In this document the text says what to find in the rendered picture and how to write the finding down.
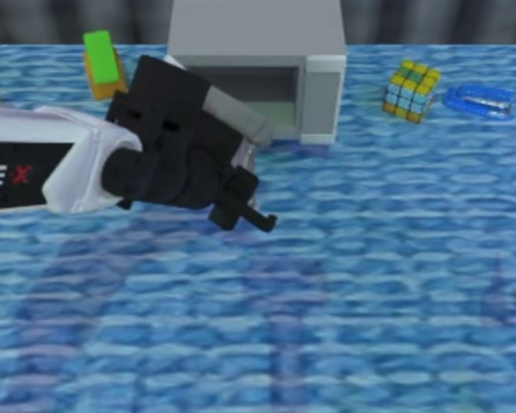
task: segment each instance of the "black robot arm segment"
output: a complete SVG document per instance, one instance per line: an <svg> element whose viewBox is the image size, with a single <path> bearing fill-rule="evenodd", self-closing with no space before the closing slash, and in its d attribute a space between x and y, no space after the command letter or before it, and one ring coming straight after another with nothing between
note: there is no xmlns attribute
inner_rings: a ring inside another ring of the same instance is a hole
<svg viewBox="0 0 516 413"><path fill-rule="evenodd" d="M107 120L136 134L143 151L119 149L105 162L101 183L123 199L201 209L224 230L245 218L271 231L249 202L258 178L231 162L243 142L240 132L203 111L211 85L202 77L143 56L127 93L117 92Z"/></svg>

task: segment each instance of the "red letter x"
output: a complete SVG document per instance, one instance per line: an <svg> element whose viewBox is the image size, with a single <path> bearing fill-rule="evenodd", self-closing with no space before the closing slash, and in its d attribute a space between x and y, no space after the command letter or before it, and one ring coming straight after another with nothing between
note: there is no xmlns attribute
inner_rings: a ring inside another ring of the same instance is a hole
<svg viewBox="0 0 516 413"><path fill-rule="evenodd" d="M17 165L15 167L15 176L13 177L12 182L16 185L18 183L28 183L27 174L30 172L30 165L21 166Z"/></svg>

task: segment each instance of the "blue plastic object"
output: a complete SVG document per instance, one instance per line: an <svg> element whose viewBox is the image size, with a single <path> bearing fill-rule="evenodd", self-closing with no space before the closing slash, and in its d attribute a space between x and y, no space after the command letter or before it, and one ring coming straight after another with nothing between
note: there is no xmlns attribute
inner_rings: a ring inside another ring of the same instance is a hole
<svg viewBox="0 0 516 413"><path fill-rule="evenodd" d="M486 86L462 85L449 89L443 96L448 108L487 119L509 120L513 92Z"/></svg>

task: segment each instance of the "table surface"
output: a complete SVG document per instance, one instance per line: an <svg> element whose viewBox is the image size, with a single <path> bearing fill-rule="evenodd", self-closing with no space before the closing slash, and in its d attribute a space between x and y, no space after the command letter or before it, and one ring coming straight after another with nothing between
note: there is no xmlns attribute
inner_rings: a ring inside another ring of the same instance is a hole
<svg viewBox="0 0 516 413"><path fill-rule="evenodd" d="M0 95L103 116L81 51L0 46ZM516 413L516 103L389 117L402 57L516 93L516 46L351 47L338 143L258 154L271 234L139 204L0 216L0 412Z"/></svg>

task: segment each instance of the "logo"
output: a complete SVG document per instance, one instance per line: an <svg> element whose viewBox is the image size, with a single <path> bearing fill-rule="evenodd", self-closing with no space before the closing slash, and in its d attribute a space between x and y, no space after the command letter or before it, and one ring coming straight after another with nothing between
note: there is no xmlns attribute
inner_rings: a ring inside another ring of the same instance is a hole
<svg viewBox="0 0 516 413"><path fill-rule="evenodd" d="M29 183L30 173L33 170L31 165L0 165L0 187L8 184L14 186Z"/></svg>

